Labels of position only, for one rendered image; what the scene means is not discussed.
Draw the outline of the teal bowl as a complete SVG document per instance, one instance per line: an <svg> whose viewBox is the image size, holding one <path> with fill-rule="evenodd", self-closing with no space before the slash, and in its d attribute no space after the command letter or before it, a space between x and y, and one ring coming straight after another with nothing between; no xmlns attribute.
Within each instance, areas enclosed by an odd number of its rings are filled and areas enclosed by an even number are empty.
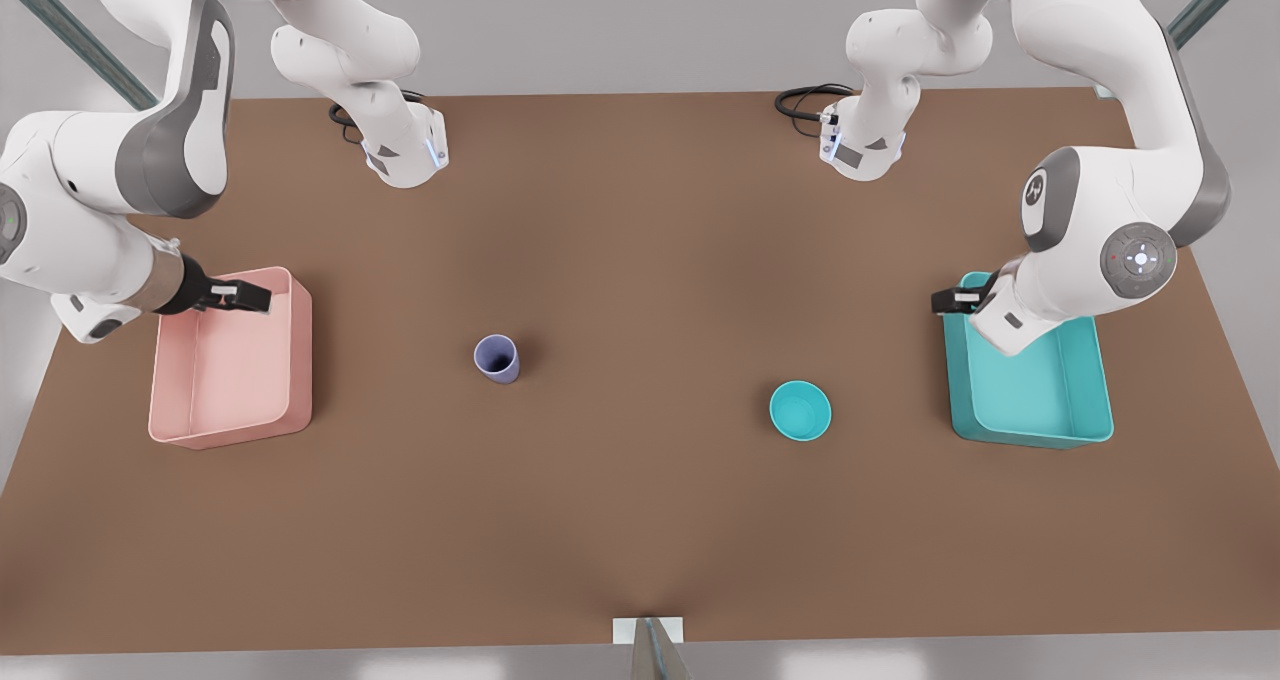
<svg viewBox="0 0 1280 680"><path fill-rule="evenodd" d="M804 380L780 384L771 394L768 414L774 429L796 442L822 437L832 421L832 406L826 393Z"/></svg>

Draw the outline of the pink plastic box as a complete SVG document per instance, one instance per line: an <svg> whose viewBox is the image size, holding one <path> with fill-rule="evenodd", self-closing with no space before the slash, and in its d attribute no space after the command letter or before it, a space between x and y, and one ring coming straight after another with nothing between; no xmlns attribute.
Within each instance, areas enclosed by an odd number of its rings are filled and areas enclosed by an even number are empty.
<svg viewBox="0 0 1280 680"><path fill-rule="evenodd" d="M269 314L159 320L148 434L207 449L303 430L312 417L312 297L284 266L229 274L271 292Z"/></svg>

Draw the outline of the purple cup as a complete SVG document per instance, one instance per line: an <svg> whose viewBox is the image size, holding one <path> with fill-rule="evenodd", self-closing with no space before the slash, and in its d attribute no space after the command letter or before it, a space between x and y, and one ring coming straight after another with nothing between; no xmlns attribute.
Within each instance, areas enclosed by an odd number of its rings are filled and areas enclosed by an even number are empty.
<svg viewBox="0 0 1280 680"><path fill-rule="evenodd" d="M475 366L490 380L511 384L520 375L520 357L515 342L507 336L490 334L474 348Z"/></svg>

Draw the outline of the teal plastic box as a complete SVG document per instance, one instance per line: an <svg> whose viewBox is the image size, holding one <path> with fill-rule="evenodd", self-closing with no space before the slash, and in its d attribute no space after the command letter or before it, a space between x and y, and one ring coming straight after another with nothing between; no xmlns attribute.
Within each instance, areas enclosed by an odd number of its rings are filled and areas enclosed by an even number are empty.
<svg viewBox="0 0 1280 680"><path fill-rule="evenodd" d="M982 273L959 286L980 286ZM1114 433L1094 320L1068 321L1016 356L1001 355L964 314L942 315L950 412L968 441L1071 449Z"/></svg>

